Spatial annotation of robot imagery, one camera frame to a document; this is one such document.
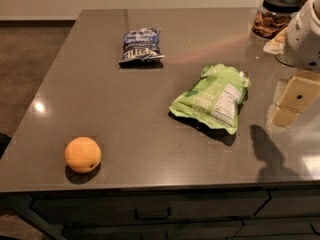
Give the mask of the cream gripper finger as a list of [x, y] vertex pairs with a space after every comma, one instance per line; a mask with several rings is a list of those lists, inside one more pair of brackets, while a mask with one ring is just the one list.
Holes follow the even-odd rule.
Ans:
[[263, 51], [273, 55], [283, 54], [285, 40], [286, 40], [286, 33], [287, 33], [286, 28], [281, 30], [273, 39], [271, 39], [264, 45]]
[[270, 106], [270, 122], [286, 128], [320, 96], [320, 74], [301, 71], [290, 79], [281, 79]]

